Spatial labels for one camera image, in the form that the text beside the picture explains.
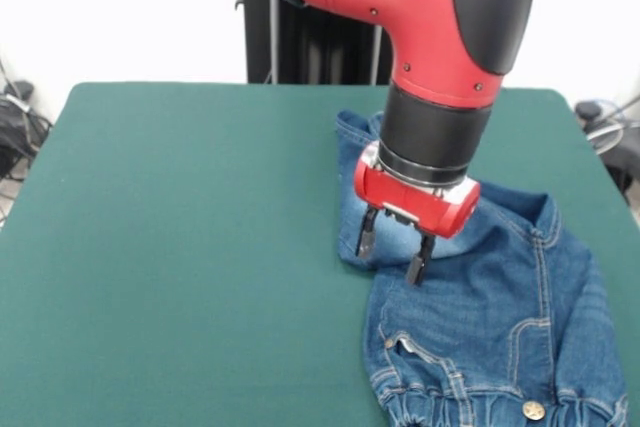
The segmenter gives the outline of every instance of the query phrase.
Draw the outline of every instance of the jacket button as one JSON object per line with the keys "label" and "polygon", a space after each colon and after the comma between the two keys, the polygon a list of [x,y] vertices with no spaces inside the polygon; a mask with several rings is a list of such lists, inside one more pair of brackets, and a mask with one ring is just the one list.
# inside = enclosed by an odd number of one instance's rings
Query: jacket button
{"label": "jacket button", "polygon": [[544,406],[540,402],[530,400],[522,406],[522,413],[529,420],[541,420],[544,418]]}

